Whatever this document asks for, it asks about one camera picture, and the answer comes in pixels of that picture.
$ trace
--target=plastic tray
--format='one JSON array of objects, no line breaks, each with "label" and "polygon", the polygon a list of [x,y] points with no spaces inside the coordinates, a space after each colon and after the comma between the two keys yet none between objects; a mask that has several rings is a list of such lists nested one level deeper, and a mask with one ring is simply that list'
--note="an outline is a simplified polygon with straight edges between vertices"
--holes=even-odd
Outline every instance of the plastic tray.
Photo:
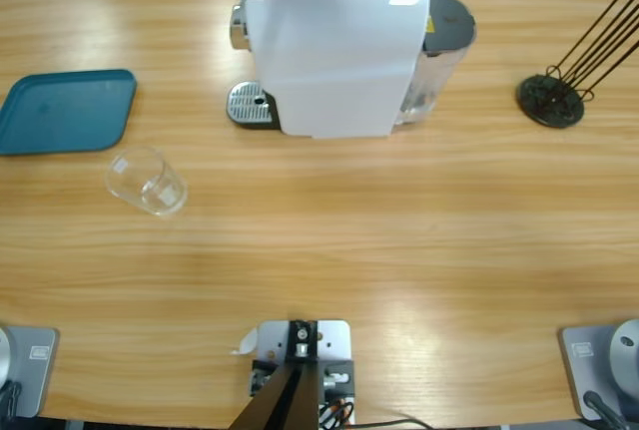
[{"label": "plastic tray", "polygon": [[108,149],[124,134],[135,92],[124,69],[22,78],[0,111],[0,156]]}]

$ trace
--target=wood grain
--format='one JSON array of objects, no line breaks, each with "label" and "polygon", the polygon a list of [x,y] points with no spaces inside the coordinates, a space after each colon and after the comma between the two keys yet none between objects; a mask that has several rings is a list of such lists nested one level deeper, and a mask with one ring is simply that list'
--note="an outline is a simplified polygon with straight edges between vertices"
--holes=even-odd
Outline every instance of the wood grain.
[{"label": "wood grain", "polygon": [[[555,131],[515,86],[609,0],[462,0],[478,39],[425,124],[313,141],[235,128],[235,0],[0,0],[0,99],[32,73],[128,68],[104,153],[0,159],[0,317],[60,330],[45,415],[229,425],[265,319],[350,322],[359,421],[575,416],[557,331],[639,313],[637,59]],[[111,197],[118,150],[160,148],[175,218]]]}]

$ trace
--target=clear glass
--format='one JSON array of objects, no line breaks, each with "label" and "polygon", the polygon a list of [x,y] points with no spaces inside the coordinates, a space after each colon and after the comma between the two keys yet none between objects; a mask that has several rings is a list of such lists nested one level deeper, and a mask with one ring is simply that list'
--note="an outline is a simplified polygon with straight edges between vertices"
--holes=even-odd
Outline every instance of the clear glass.
[{"label": "clear glass", "polygon": [[111,194],[153,215],[170,215],[187,201],[187,185],[150,147],[130,148],[113,160],[105,181]]}]

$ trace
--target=label sticker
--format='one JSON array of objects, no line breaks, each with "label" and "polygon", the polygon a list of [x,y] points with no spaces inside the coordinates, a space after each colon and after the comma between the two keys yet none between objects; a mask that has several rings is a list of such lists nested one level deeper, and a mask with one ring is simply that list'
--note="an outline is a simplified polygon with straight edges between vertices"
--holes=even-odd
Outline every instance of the label sticker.
[{"label": "label sticker", "polygon": [[590,342],[573,343],[572,354],[575,357],[593,357],[595,355]]},{"label": "label sticker", "polygon": [[34,345],[29,352],[29,360],[48,360],[51,347]]}]

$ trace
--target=white coffee machine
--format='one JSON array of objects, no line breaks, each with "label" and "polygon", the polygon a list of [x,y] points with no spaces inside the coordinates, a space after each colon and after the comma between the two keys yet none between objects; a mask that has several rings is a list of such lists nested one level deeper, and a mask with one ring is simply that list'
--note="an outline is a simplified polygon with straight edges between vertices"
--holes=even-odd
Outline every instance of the white coffee machine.
[{"label": "white coffee machine", "polygon": [[231,38],[257,80],[228,113],[292,136],[387,136],[424,43],[429,0],[240,0]]}]

